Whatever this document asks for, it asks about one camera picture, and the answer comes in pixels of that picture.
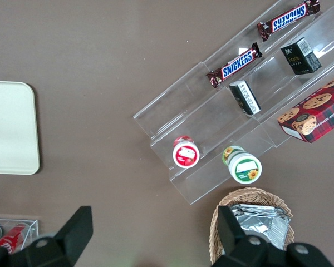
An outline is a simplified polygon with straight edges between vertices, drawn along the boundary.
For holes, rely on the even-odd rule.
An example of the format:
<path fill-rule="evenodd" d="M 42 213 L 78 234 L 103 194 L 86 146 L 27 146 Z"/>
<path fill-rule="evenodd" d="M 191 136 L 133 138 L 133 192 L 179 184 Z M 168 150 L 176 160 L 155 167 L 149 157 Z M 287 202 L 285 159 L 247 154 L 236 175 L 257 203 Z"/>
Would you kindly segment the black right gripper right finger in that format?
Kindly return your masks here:
<path fill-rule="evenodd" d="M 286 252 L 259 236 L 246 235 L 228 206 L 218 207 L 217 230 L 225 252 L 217 266 L 287 266 Z"/>

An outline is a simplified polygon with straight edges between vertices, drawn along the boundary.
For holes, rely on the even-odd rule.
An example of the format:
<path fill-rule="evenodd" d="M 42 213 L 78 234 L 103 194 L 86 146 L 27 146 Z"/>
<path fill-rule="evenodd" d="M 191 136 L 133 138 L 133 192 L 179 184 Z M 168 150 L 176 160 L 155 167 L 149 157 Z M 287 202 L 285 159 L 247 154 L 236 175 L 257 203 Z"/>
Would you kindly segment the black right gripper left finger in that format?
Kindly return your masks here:
<path fill-rule="evenodd" d="M 9 258 L 10 266 L 75 266 L 93 235 L 92 208 L 82 206 L 53 237 L 42 237 Z"/>

